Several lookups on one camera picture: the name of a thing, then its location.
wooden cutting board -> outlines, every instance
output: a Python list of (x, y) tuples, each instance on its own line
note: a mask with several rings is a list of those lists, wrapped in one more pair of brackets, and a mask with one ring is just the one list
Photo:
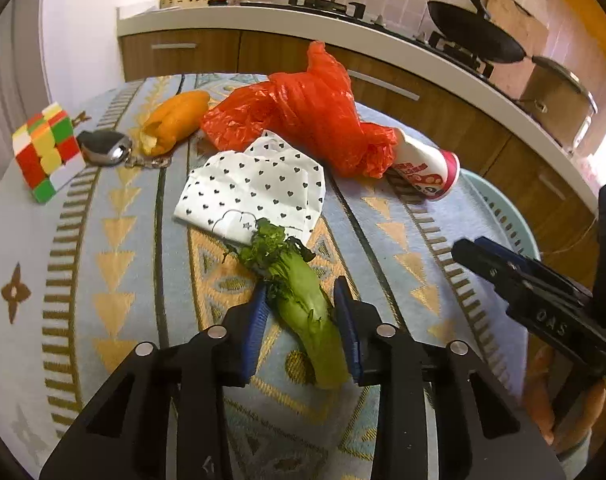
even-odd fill
[[(487, 0), (492, 22), (516, 39), (528, 56), (541, 56), (547, 43), (547, 27), (514, 0)], [(534, 70), (529, 59), (519, 63), (494, 64), (490, 81), (513, 98), (519, 98)]]

drawer handle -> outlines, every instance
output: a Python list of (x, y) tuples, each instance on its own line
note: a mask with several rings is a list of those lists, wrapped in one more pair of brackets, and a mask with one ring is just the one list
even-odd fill
[(152, 50), (167, 50), (170, 48), (196, 48), (197, 43), (155, 43)]
[(361, 72), (354, 72), (353, 70), (348, 70), (347, 73), (348, 73), (348, 75), (351, 75), (352, 77), (354, 77), (356, 79), (362, 79), (363, 81), (367, 81), (368, 83), (372, 83), (373, 85), (381, 86), (382, 88), (391, 90), (392, 92), (400, 94), (403, 97), (407, 97), (408, 99), (411, 99), (412, 101), (418, 101), (420, 99), (420, 96), (418, 96), (417, 94), (415, 94), (413, 92), (410, 92), (409, 90), (406, 90), (405, 88), (400, 88), (398, 86), (394, 86), (386, 81), (383, 81), (381, 79), (376, 79), (375, 77), (372, 77), (370, 75), (362, 74)]
[(565, 195), (563, 194), (563, 192), (558, 189), (558, 187), (556, 187), (554, 184), (552, 184), (547, 178), (547, 176), (545, 176), (543, 173), (539, 173), (538, 179), (544, 184), (545, 187), (547, 187), (547, 189), (554, 193), (558, 198), (560, 198), (561, 200), (565, 200)]

white countertop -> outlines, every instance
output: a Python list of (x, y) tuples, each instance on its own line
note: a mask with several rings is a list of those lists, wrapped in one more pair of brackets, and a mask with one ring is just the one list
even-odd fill
[(597, 196), (558, 144), (502, 94), (454, 63), (393, 36), (296, 10), (269, 7), (194, 7), (139, 14), (117, 21), (117, 35), (177, 28), (232, 28), (320, 40), (414, 73), (458, 95), (505, 126), (537, 152), (596, 212)]

table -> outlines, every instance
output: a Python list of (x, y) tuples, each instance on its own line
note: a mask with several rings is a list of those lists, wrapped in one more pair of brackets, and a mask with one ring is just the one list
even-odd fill
[[(149, 78), (96, 97), (83, 129), (109, 128), (138, 142), (139, 128), (164, 100), (202, 88), (212, 105), (264, 80), (234, 74)], [(367, 107), (363, 120), (419, 132)], [(188, 341), (243, 303), (256, 278), (227, 257), (220, 240), (174, 221), (190, 168), (213, 153), (203, 134), (166, 170), (86, 168), (48, 204), (38, 205), (13, 162), (0, 181), (0, 436), (34, 477), (85, 403), (138, 341), (161, 348)], [(453, 241), (480, 235), (506, 244), (482, 199), (464, 179), (435, 203), (396, 173), (333, 178), (326, 171), (323, 216), (308, 243), (325, 290), (347, 275), (384, 322), (406, 323), (414, 338), (465, 340), (506, 387), (520, 393), (526, 331), (504, 313), (486, 282), (451, 259)], [(259, 369), (227, 388), (225, 410), (235, 478), (369, 478), (378, 388), (309, 384), (307, 357), (270, 319)], [(176, 420), (171, 420), (171, 428)], [(435, 428), (430, 422), (430, 439)], [(430, 476), (436, 473), (430, 446)], [(169, 465), (169, 478), (173, 478)]]

rubik's cube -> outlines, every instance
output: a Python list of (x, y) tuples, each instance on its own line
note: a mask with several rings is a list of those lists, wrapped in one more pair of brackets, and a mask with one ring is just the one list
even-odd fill
[(37, 202), (48, 202), (86, 166), (72, 121), (57, 104), (36, 114), (12, 135), (14, 158)]

